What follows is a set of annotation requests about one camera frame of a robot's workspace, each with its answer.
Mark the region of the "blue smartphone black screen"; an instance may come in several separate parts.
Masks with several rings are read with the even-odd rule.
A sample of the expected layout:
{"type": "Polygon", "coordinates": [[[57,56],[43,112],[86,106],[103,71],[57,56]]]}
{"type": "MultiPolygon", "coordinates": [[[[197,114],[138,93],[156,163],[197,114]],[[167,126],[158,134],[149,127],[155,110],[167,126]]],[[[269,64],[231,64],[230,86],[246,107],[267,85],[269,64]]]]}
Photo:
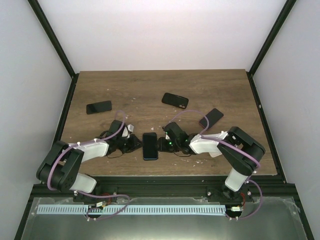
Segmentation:
{"type": "Polygon", "coordinates": [[[147,132],[142,135],[142,155],[145,161],[158,159],[157,134],[155,132],[147,132]]]}

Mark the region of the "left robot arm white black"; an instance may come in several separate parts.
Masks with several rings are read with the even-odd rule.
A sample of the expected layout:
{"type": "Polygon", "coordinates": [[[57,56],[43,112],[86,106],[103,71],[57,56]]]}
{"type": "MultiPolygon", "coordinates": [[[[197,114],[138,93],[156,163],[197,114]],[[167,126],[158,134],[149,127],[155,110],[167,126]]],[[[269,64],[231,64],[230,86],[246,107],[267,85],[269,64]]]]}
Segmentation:
{"type": "Polygon", "coordinates": [[[36,178],[47,184],[49,190],[84,193],[89,201],[97,202],[102,196],[102,189],[97,186],[96,179],[79,173],[81,164],[107,157],[117,150],[128,154],[141,148],[142,141],[133,131],[133,125],[113,120],[109,129],[93,140],[77,143],[56,141],[37,169],[36,178]]]}

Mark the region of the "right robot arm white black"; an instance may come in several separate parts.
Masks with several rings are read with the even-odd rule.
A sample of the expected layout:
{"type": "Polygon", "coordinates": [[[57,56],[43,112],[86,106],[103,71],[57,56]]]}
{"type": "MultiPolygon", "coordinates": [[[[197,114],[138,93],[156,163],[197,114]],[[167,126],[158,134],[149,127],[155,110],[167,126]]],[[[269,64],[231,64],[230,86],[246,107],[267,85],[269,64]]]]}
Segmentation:
{"type": "Polygon", "coordinates": [[[185,155],[208,153],[212,158],[223,156],[231,170],[222,186],[223,198],[229,202],[240,196],[240,189],[249,181],[266,153],[265,148],[237,126],[217,134],[187,134],[176,122],[163,127],[164,137],[157,140],[160,152],[185,155]]]}

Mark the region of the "white phone case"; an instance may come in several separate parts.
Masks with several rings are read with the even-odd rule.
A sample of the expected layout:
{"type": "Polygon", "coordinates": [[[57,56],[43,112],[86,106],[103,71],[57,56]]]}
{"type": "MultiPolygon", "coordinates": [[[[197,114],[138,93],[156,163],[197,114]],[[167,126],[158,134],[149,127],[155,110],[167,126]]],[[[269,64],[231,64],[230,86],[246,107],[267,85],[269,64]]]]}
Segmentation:
{"type": "Polygon", "coordinates": [[[218,156],[222,155],[222,153],[221,152],[210,152],[209,155],[212,158],[215,158],[215,157],[218,157],[218,156]]]}

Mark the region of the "red smartphone black screen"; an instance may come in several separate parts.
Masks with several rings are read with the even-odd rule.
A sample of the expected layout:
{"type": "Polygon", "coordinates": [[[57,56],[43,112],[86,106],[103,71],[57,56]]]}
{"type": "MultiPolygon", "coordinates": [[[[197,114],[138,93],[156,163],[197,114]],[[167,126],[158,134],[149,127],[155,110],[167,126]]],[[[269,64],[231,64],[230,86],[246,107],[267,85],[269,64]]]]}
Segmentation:
{"type": "Polygon", "coordinates": [[[205,117],[203,117],[199,121],[199,125],[203,127],[204,129],[210,129],[213,127],[222,117],[224,114],[219,111],[217,108],[213,108],[209,113],[206,114],[206,118],[208,119],[208,122],[205,117]]]}

